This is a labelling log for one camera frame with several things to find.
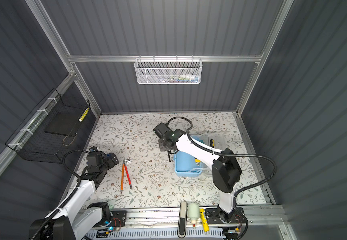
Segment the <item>red hex key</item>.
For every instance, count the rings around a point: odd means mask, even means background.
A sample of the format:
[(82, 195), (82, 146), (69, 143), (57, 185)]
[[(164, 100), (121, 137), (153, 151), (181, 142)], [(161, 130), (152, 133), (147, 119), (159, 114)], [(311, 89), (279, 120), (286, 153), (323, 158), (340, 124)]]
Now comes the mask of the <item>red hex key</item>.
[(126, 173), (126, 176), (127, 176), (129, 187), (130, 187), (130, 189), (132, 189), (131, 178), (130, 178), (130, 174), (129, 174), (128, 168), (127, 168), (127, 164), (130, 163), (130, 162), (131, 162), (131, 159), (128, 159), (128, 160), (124, 161), (124, 170), (125, 170), (125, 173)]

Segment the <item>blue plastic tool box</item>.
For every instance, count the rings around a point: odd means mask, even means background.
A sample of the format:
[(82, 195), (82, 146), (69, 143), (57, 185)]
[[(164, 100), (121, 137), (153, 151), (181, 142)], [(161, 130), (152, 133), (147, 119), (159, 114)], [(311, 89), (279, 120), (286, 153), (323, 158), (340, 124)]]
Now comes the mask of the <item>blue plastic tool box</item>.
[[(179, 177), (198, 177), (204, 169), (211, 170), (213, 176), (226, 176), (233, 169), (233, 160), (222, 154), (231, 154), (228, 149), (212, 148), (210, 144), (200, 141), (195, 136), (191, 139), (187, 135), (182, 135), (176, 142), (177, 151), (174, 154), (174, 172)], [(197, 166), (195, 159), (200, 160)]]

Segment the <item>orange pencil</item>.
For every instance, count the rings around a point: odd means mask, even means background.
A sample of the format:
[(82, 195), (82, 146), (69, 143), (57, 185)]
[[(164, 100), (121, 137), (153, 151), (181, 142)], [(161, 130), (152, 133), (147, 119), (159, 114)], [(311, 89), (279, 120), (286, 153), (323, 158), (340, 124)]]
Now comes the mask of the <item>orange pencil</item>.
[(123, 193), (123, 186), (124, 186), (124, 172), (125, 172), (125, 162), (122, 162), (122, 169), (121, 169), (121, 182), (120, 182), (120, 194)]

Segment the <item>small precision screwdriver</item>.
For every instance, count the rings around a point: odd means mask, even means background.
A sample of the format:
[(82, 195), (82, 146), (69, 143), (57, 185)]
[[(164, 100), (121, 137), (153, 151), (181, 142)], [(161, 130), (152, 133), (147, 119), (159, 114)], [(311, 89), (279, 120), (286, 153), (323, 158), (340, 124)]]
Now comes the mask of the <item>small precision screwdriver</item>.
[(214, 141), (214, 139), (210, 139), (210, 146), (211, 146), (212, 148), (215, 147), (215, 141)]

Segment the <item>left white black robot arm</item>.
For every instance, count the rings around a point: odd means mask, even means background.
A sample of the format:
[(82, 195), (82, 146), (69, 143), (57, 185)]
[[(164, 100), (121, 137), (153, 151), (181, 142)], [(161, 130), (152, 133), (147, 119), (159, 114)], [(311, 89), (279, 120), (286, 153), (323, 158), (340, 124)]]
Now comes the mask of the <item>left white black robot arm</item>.
[[(72, 153), (87, 154), (87, 166), (80, 175), (66, 164), (66, 158)], [(76, 186), (44, 219), (31, 224), (28, 237), (30, 240), (82, 240), (95, 225), (108, 227), (113, 223), (113, 216), (106, 202), (91, 204), (82, 215), (78, 213), (98, 189), (108, 170), (119, 164), (117, 156), (92, 147), (89, 151), (69, 151), (62, 157), (61, 163), (77, 178)]]

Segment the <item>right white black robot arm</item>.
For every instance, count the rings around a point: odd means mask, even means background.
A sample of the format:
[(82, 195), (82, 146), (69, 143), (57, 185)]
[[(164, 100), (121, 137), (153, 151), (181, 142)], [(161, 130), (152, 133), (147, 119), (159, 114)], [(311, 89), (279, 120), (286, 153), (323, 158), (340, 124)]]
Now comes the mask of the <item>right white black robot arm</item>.
[(193, 124), (190, 124), (186, 131), (173, 131), (167, 122), (157, 125), (153, 132), (159, 138), (158, 143), (162, 151), (187, 153), (210, 168), (213, 184), (220, 191), (219, 218), (224, 223), (230, 223), (236, 207), (235, 193), (242, 174), (241, 167), (230, 149), (218, 150), (192, 138), (189, 134), (192, 127)]

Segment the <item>yellow marker in black basket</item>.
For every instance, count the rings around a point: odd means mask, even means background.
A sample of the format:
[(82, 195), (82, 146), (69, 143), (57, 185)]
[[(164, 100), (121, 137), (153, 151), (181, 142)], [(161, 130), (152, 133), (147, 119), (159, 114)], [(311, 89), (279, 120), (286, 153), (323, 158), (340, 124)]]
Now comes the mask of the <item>yellow marker in black basket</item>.
[(83, 120), (84, 120), (85, 117), (87, 116), (88, 112), (89, 112), (89, 108), (86, 108), (86, 109), (84, 110), (84, 112), (82, 113), (82, 115), (80, 116), (80, 118), (78, 119), (78, 121), (79, 121), (79, 122), (83, 122)]

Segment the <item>black pad in basket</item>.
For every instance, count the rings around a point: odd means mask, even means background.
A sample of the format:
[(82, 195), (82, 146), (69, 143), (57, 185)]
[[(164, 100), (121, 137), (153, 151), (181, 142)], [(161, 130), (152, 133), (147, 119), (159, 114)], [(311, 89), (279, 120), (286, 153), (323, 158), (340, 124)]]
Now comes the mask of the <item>black pad in basket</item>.
[(80, 116), (74, 113), (58, 113), (46, 126), (44, 132), (48, 134), (75, 137), (80, 129), (82, 122)]

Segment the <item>white glue bottle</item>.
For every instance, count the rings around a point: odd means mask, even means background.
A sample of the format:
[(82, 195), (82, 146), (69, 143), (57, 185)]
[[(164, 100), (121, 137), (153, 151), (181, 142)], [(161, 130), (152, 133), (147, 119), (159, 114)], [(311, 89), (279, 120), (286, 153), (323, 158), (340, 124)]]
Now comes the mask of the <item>white glue bottle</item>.
[(188, 204), (188, 218), (193, 226), (193, 228), (196, 228), (196, 223), (198, 219), (200, 218), (200, 207), (197, 203), (190, 203)]

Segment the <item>black white handheld device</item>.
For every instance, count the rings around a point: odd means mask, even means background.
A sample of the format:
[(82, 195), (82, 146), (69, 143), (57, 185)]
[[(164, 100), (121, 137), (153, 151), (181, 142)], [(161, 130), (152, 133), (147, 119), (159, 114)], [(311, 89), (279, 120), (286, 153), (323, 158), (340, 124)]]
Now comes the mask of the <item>black white handheld device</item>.
[(186, 236), (186, 221), (187, 221), (187, 202), (182, 201), (179, 209), (179, 219), (177, 226), (177, 236), (183, 239)]

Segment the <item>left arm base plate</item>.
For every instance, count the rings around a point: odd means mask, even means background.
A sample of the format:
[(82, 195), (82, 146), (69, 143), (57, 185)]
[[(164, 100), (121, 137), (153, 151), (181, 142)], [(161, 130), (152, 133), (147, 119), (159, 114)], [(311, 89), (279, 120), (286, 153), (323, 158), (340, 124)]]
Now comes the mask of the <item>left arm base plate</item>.
[(127, 211), (111, 211), (111, 218), (104, 223), (97, 223), (94, 228), (122, 228), (125, 226)]

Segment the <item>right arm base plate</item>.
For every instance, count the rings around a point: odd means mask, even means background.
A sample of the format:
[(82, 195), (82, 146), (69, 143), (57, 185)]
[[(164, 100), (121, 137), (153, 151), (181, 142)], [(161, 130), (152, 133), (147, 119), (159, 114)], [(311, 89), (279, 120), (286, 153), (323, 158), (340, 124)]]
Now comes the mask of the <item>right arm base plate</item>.
[(243, 208), (235, 208), (231, 213), (226, 213), (217, 208), (206, 208), (205, 216), (209, 224), (237, 224), (242, 225), (247, 222)]

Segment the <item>yellow marker on rail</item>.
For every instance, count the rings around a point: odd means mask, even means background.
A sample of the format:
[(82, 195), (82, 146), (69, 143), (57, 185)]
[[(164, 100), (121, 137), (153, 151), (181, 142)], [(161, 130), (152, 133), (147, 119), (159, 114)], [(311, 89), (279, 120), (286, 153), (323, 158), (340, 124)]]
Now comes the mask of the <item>yellow marker on rail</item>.
[(201, 223), (202, 223), (202, 227), (203, 227), (204, 232), (209, 232), (209, 226), (208, 226), (208, 223), (207, 223), (205, 210), (203, 208), (201, 208), (199, 210), (199, 213), (200, 213)]

